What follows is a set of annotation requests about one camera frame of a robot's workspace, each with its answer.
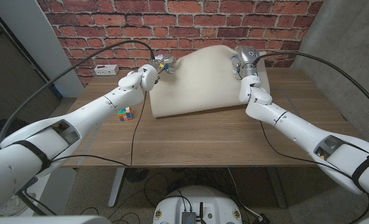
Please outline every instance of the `rubik's cube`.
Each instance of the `rubik's cube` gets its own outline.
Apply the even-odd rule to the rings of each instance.
[[[132,120],[132,112],[130,112],[130,108],[121,109],[120,111],[118,111],[118,116],[121,121]]]

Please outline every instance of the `black strap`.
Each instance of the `black strap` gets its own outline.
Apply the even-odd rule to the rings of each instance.
[[[40,169],[40,171],[38,173],[40,173],[43,170],[50,167],[51,162],[47,158],[46,154],[42,150],[40,150],[37,146],[32,144],[31,142],[26,141],[26,140],[21,140],[21,141],[16,141],[13,144],[19,144],[21,146],[26,147],[27,149],[29,149],[31,152],[33,152],[42,161],[42,168]]]
[[[360,176],[363,174],[363,172],[369,167],[369,156],[367,156],[367,159],[361,163],[357,169],[354,171],[353,175],[352,175],[352,180],[354,182],[354,184],[362,191],[365,192],[365,190],[360,186],[360,183],[358,182],[358,179],[360,178]]]

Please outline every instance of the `white foam block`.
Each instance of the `white foam block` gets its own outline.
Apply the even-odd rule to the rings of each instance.
[[[161,72],[158,84],[149,92],[152,115],[156,118],[240,105],[241,81],[234,77],[231,64],[234,55],[233,49],[216,45],[178,59],[173,65],[175,73]],[[257,70],[261,87],[269,93],[263,58]]]

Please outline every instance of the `table leg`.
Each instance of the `table leg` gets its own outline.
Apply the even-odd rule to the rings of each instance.
[[[277,168],[275,167],[268,167],[267,172],[270,177],[271,185],[273,186],[274,194],[277,199],[277,204],[280,208],[286,208],[287,203],[284,196],[283,187],[281,185],[281,181],[279,180]]]
[[[124,168],[117,168],[114,183],[111,189],[110,199],[108,200],[109,207],[114,207],[116,204],[119,195],[119,190],[121,188],[121,185],[123,184],[123,174]]]

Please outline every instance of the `gray wall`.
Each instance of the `gray wall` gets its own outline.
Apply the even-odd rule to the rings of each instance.
[[[325,0],[299,51],[342,68],[369,92],[369,1]],[[360,90],[332,68],[311,59],[296,57],[293,67],[302,68],[369,141],[369,101]]]

